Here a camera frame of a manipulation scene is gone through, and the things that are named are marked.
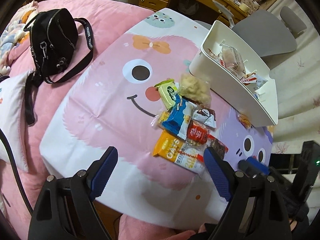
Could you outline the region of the black shoulder bag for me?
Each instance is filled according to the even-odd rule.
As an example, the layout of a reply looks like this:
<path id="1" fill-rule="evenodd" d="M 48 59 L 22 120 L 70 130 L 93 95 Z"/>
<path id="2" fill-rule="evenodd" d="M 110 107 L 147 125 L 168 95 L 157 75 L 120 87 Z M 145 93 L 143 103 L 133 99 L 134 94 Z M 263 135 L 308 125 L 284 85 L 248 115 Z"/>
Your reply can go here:
<path id="1" fill-rule="evenodd" d="M 63 77 L 53 81 L 50 77 L 64 72 L 71 62 L 78 41 L 77 22 L 84 28 L 89 52 Z M 83 71 L 93 59 L 94 36 L 89 21 L 73 18 L 66 8 L 37 14 L 26 24 L 24 31 L 29 31 L 30 50 L 35 63 L 35 71 L 27 77 L 24 94 L 25 120 L 27 125 L 32 126 L 36 122 L 32 88 L 39 87 L 43 82 L 64 83 Z"/>

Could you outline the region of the person's left hand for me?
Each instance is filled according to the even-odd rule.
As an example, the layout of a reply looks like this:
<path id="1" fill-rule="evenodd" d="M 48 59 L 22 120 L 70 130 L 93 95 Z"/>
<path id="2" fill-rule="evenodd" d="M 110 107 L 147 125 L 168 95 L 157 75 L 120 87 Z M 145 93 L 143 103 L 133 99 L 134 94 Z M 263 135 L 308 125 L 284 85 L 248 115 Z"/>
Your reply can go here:
<path id="1" fill-rule="evenodd" d="M 169 240 L 188 240 L 188 239 L 203 239 L 207 229 L 205 224 L 202 224 L 198 230 L 174 230 L 174 234 L 167 239 Z"/>

